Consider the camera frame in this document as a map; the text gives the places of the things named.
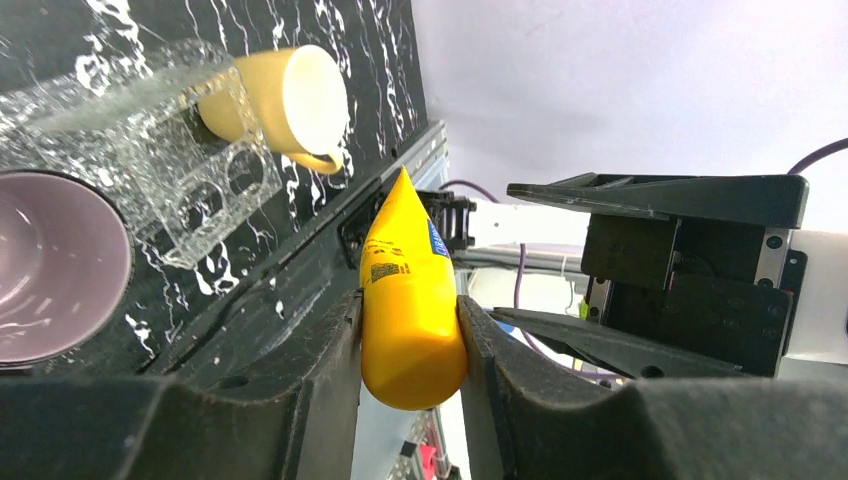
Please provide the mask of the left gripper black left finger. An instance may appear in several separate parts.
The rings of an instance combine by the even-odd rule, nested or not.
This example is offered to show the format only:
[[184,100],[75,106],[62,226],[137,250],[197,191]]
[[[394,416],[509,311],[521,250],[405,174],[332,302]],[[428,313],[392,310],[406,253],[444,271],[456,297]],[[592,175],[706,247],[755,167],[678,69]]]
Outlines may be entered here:
[[174,376],[6,378],[5,479],[347,479],[360,292],[208,388]]

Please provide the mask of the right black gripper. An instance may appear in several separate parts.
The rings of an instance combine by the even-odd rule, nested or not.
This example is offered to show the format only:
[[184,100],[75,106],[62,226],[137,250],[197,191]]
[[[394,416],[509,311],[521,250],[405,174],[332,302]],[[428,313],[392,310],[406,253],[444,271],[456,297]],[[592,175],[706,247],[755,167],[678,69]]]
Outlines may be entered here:
[[492,316],[630,378],[772,377],[806,266],[788,229],[801,227],[808,192],[786,174],[511,183],[512,198],[594,214],[581,259],[590,322],[504,307]]

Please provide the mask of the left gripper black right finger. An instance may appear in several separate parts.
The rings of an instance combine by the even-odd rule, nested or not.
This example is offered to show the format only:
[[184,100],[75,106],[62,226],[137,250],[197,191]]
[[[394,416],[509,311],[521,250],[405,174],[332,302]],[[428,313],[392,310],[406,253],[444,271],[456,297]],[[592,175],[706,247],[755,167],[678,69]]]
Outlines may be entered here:
[[843,479],[844,383],[637,380],[610,390],[458,300],[461,397],[475,479]]

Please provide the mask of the yellow toothpaste tube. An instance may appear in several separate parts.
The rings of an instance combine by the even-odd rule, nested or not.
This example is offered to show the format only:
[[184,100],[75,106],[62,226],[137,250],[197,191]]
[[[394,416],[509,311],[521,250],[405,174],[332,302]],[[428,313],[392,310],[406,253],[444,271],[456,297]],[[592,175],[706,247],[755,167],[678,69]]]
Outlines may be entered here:
[[402,169],[364,242],[361,376],[381,403],[426,410],[462,385],[468,358],[447,246]]

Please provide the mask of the purple mug black rim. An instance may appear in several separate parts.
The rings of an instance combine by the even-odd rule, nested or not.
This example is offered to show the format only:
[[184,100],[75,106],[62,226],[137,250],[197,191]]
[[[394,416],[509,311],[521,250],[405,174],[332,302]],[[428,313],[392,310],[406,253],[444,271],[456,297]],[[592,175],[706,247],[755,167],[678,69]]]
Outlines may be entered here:
[[1,176],[1,364],[32,364],[90,338],[131,278],[127,228],[105,197],[66,176]]

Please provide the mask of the yellow mug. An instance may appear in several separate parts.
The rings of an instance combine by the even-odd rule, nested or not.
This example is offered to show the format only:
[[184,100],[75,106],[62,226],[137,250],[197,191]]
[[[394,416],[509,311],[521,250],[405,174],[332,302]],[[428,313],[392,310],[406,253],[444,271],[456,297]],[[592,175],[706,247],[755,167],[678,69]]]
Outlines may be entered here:
[[344,79],[322,47],[267,50],[234,59],[247,104],[273,152],[320,174],[335,174],[349,120]]

